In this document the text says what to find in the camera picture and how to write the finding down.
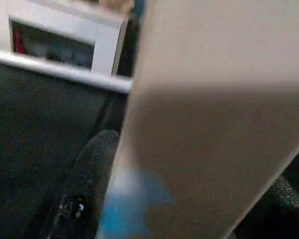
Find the white cabinet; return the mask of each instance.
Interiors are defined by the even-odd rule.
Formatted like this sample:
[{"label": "white cabinet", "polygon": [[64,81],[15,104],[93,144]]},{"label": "white cabinet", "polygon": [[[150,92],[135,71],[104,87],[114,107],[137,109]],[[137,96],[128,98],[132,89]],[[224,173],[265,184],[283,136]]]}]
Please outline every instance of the white cabinet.
[{"label": "white cabinet", "polygon": [[94,45],[93,72],[115,74],[127,18],[87,3],[68,0],[7,0],[0,3],[0,49],[12,50],[8,20]]}]

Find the dark carpet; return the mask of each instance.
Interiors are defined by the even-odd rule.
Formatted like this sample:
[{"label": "dark carpet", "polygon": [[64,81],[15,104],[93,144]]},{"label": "dark carpet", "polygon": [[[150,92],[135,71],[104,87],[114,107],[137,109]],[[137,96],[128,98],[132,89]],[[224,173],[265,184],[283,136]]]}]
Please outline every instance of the dark carpet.
[{"label": "dark carpet", "polygon": [[120,131],[126,96],[0,65],[0,238],[18,238],[45,191],[104,128]]}]

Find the beige panel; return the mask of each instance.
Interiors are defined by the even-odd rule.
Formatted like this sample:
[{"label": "beige panel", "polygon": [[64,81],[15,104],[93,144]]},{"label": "beige panel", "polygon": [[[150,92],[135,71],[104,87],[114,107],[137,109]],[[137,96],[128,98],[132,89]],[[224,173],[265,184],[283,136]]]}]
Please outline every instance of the beige panel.
[{"label": "beige panel", "polygon": [[109,190],[155,172],[153,238],[222,238],[299,151],[299,1],[150,2]]}]

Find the dark fabric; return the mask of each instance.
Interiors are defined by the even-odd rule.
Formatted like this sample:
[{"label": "dark fabric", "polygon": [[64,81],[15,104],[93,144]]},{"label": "dark fabric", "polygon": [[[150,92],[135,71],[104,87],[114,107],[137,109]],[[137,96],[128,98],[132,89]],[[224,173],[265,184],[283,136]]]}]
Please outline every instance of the dark fabric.
[{"label": "dark fabric", "polygon": [[0,238],[21,235],[46,189],[111,124],[103,114],[117,95],[0,65]]}]

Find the gray carpet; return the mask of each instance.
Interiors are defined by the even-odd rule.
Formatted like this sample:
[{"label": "gray carpet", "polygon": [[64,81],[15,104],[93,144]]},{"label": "gray carpet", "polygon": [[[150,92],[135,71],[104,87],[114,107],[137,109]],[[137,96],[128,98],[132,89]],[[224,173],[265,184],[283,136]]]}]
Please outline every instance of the gray carpet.
[{"label": "gray carpet", "polygon": [[120,130],[126,97],[0,65],[0,238],[18,238],[89,138]]}]

